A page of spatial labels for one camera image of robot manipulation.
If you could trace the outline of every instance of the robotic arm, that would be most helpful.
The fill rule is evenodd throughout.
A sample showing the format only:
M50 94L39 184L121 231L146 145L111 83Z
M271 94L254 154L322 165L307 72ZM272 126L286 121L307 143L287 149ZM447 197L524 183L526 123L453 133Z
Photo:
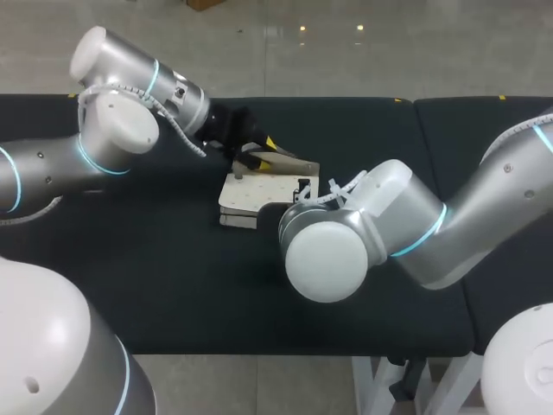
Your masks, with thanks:
M142 104L101 93L90 104L81 132L71 137L32 139L0 146L2 224L46 213L72 191L98 188L129 171L159 136L157 122Z
M83 36L70 73L86 88L79 95L80 134L2 144L0 225L33 220L65 193L125 175L132 159L158 139L150 110L199 156L204 150L188 137L253 169L258 160L241 152L245 144L275 149L247 109L212 104L200 87L107 29L95 27Z
M279 227L286 271L305 297L346 298L388 257L425 288L447 287L553 207L553 115L501 134L446 203L398 160L331 191L301 198Z

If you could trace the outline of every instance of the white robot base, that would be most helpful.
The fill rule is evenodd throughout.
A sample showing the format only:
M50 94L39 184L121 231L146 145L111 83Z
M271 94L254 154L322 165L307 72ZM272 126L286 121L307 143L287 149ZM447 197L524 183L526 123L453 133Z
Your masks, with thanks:
M0 333L0 414L156 414L143 370L61 275L0 258Z
M482 396L490 415L553 413L553 303L507 322L484 356Z

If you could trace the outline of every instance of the black table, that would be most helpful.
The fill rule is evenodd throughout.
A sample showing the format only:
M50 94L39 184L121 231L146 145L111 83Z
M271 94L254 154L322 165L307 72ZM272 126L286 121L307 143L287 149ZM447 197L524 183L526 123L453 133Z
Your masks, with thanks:
M435 188L410 102L221 102L248 105L278 145L320 162L321 183L398 158ZM62 96L0 96L3 140L74 133L75 110L75 99ZM461 287L425 290L391 261L345 301L301 297L272 238L219 225L228 162L198 158L161 124L160 142L128 176L102 194L66 197L39 220L1 228L0 254L69 278L134 353L411 357L472 349Z
M415 103L443 200L478 168L504 130L553 106L552 98L422 99ZM553 302L553 215L543 217L492 252L462 280L484 354L497 330L523 310Z

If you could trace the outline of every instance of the tiled floor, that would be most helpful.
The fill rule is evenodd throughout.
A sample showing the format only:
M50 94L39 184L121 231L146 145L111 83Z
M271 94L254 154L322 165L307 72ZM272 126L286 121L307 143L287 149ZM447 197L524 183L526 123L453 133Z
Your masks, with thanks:
M94 24L213 96L553 94L550 0L227 0L202 13L178 0L0 0L0 93L77 92L69 61ZM345 358L138 360L161 415L355 412Z

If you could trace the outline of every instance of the cable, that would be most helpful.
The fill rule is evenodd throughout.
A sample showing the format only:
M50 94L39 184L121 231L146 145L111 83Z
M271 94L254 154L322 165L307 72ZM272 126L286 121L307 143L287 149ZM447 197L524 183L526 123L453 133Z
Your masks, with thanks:
M542 124L546 124L546 123L550 123L550 122L553 122L553 114L545 114L545 115L540 115L539 117L535 117L535 118L532 118L532 119L527 119L526 121L523 121L522 123L519 123L519 124L509 128L506 131L503 131L499 135L499 137L497 137L493 141L492 145L490 145L490 147L488 147L488 149L486 150L486 153L484 154L484 156L482 157L482 160L480 161L480 164L482 164L482 162L484 160L486 160L486 158L490 154L492 154L495 150L497 150L499 147L501 147L501 144L503 144L503 142L507 138L509 138L511 136L514 136L518 132L521 132L521 131L524 131L524 130L529 130L530 128L532 128L534 126L542 125Z
M23 216L21 218L14 218L14 219L3 219L0 220L0 227L9 227L12 225L21 225L22 223L30 222L32 220L38 219L45 214L49 213L52 209L54 209L58 204L61 202L61 199L63 196L58 196L52 199L52 201L46 206L43 207L38 212L35 212L33 214L30 214L29 216Z
M85 109L87 106L86 98L92 95L97 95L103 92L112 92L117 91L120 93L127 93L131 96L138 97L141 102L148 107L148 104L152 104L169 122L169 124L175 129L177 135L184 141L184 144L190 148L198 156L205 157L206 153L197 145L192 143L187 135L184 133L179 124L175 121L175 117L165 108L161 102L157 99L146 93L146 91L135 88L134 86L126 86L119 84L104 84L104 85L93 85L88 87L79 95L79 110L78 110L78 119L79 119L79 130L82 131L82 126L85 121Z
M311 187L308 185L300 192L298 195L298 201L300 203L303 203L304 205L321 205L324 203L329 203L330 201L335 201L338 198L346 197L346 194L351 192L355 186L361 182L361 179L367 175L367 171L363 170L359 172L346 186L341 188L336 184L334 179L331 179L328 181L328 184L330 185L330 191L326 196L321 196L316 199L306 199L305 196L309 193L311 190Z

